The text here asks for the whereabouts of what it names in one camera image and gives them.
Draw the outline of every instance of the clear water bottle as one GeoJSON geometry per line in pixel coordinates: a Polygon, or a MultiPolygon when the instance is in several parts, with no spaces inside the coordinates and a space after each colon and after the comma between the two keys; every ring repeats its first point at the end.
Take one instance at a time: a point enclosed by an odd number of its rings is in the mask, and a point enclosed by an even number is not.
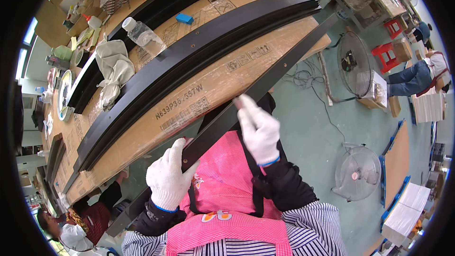
{"type": "Polygon", "coordinates": [[[139,47],[145,49],[151,58],[156,57],[166,49],[166,44],[147,25],[136,21],[132,17],[126,18],[122,28],[128,32],[128,37],[139,47]]]}

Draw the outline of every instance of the barcode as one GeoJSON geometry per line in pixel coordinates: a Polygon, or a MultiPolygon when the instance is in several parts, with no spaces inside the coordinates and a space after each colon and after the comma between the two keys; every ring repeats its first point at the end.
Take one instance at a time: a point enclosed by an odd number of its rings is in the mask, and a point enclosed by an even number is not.
{"type": "Polygon", "coordinates": [[[182,111],[180,111],[177,115],[173,116],[166,122],[164,122],[160,129],[165,133],[170,133],[173,130],[183,126],[186,122],[191,120],[192,118],[202,114],[206,110],[210,108],[210,103],[208,102],[207,98],[204,96],[201,99],[197,100],[193,104],[189,105],[182,111]]]}

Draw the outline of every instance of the blue jeans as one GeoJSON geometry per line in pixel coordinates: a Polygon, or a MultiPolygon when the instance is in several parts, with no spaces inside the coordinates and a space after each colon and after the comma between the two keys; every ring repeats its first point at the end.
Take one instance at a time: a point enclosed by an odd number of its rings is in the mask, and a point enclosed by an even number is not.
{"type": "Polygon", "coordinates": [[[411,96],[425,90],[431,84],[429,67],[424,60],[419,60],[410,68],[389,75],[387,96],[411,96]]]}

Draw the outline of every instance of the green container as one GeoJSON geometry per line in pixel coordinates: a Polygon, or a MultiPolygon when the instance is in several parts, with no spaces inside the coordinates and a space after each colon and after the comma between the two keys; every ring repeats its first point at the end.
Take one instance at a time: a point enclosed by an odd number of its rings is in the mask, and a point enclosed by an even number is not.
{"type": "Polygon", "coordinates": [[[66,46],[58,46],[57,48],[52,48],[50,50],[56,57],[62,60],[70,61],[73,51],[66,46]]]}

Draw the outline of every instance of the white bottle cap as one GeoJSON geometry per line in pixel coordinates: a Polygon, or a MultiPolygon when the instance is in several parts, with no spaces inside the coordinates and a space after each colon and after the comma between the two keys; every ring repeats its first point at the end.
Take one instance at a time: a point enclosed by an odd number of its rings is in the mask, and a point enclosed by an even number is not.
{"type": "Polygon", "coordinates": [[[124,28],[127,32],[131,32],[136,26],[136,20],[133,17],[126,18],[122,23],[122,28],[124,28]]]}

